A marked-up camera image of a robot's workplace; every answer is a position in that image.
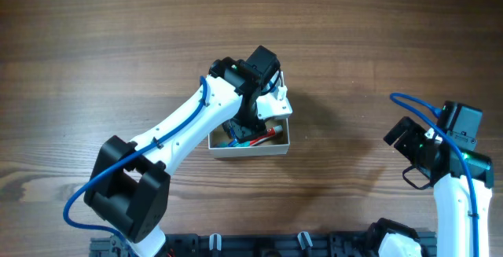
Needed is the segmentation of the teal toothpaste tube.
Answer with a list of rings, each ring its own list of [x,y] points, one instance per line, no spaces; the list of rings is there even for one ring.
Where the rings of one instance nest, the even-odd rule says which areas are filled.
[[[266,134],[259,136],[258,138],[246,141],[243,143],[236,143],[235,147],[249,147],[249,146],[257,146],[262,144],[265,141],[268,141],[283,132],[283,127],[281,125],[277,125],[275,127],[271,127],[267,130]]]

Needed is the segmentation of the blue white toothbrush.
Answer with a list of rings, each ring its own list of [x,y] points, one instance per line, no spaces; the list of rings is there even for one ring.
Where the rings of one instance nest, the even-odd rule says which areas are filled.
[[[237,134],[232,127],[227,126],[227,125],[223,125],[222,128],[232,138],[232,140],[230,142],[220,142],[215,146],[216,148],[250,147],[251,146],[250,141],[245,141],[245,142],[240,143],[237,140]]]

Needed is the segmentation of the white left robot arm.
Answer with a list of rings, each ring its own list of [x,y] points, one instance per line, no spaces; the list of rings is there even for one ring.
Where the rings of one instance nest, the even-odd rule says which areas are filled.
[[[166,241],[159,222],[182,161],[218,126],[235,147],[262,139],[271,131],[267,120],[291,113],[275,53],[258,46],[246,60],[216,60],[197,92],[161,123],[101,146],[84,202],[132,256],[157,255]]]

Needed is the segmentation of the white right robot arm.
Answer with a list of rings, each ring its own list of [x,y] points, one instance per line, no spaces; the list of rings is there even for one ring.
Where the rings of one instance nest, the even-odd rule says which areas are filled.
[[[494,187],[494,165],[489,156],[475,151],[476,135],[482,120],[480,109],[455,101],[442,107],[419,101],[435,117],[409,105],[418,102],[406,94],[393,93],[390,99],[424,121],[402,117],[384,136],[419,171],[432,189],[438,232],[438,256],[488,256],[488,210]]]

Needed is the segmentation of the white cardboard box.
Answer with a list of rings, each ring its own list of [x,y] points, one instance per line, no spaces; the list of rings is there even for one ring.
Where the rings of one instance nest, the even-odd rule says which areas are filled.
[[[271,127],[281,125],[283,132],[257,146],[216,148],[215,146],[218,143],[232,140],[222,126],[218,126],[207,136],[207,146],[214,158],[276,156],[287,153],[290,146],[288,117],[293,113],[293,110],[287,98],[288,88],[284,84],[284,73],[277,72],[264,90],[268,91],[277,77],[279,77],[279,80],[276,82],[275,87],[267,95],[257,98],[257,116],[265,121],[266,131]]]

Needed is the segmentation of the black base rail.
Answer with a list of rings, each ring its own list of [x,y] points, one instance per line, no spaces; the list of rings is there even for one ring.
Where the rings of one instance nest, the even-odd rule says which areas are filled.
[[[422,256],[437,256],[433,232],[419,232]],[[365,250],[364,232],[331,232],[310,234],[313,246],[309,256],[378,256]],[[307,256],[297,234],[222,236],[222,249],[212,253],[210,237],[196,234],[168,234],[166,243],[155,256]],[[89,256],[134,256],[116,237],[91,238]]]

